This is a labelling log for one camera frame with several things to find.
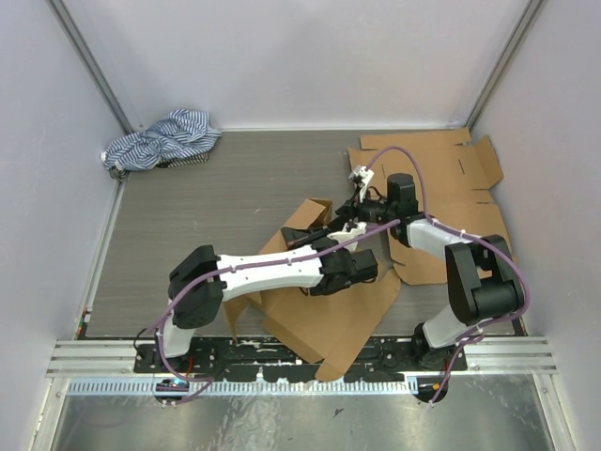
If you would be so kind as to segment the brown cardboard box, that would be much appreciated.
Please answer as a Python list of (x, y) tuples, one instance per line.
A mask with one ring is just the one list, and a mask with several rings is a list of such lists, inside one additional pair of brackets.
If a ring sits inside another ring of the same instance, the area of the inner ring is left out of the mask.
[(331, 296), (306, 296), (299, 288), (281, 288), (238, 296), (223, 304), (231, 334), (253, 306), (265, 317), (262, 327), (310, 364), (316, 379), (344, 376), (380, 324), (401, 288), (394, 270), (378, 265), (378, 280), (357, 284)]

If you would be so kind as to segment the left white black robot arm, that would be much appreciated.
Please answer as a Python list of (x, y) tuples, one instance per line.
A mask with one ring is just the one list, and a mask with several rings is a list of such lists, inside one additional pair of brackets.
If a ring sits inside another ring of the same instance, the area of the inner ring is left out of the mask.
[(217, 255), (211, 245), (196, 248), (169, 274), (168, 299), (178, 304), (162, 329), (155, 361), (176, 373), (189, 360), (193, 333), (213, 320), (227, 301), (276, 288), (303, 288), (327, 296), (378, 276), (370, 250), (356, 249), (367, 223), (349, 222), (337, 232), (312, 234), (283, 229), (289, 249), (261, 256)]

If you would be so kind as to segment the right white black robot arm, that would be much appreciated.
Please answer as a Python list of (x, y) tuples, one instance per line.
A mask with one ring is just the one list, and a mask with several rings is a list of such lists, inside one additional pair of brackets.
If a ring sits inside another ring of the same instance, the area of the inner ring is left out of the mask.
[(369, 194), (373, 176), (364, 166), (352, 170), (354, 194), (336, 214), (348, 223), (395, 222), (389, 228), (391, 238), (445, 263), (448, 305), (418, 324), (410, 341), (415, 364), (434, 370), (458, 344), (479, 337), (480, 326), (524, 307), (525, 288), (502, 236), (457, 231), (420, 210), (410, 174), (388, 176), (387, 193), (373, 198)]

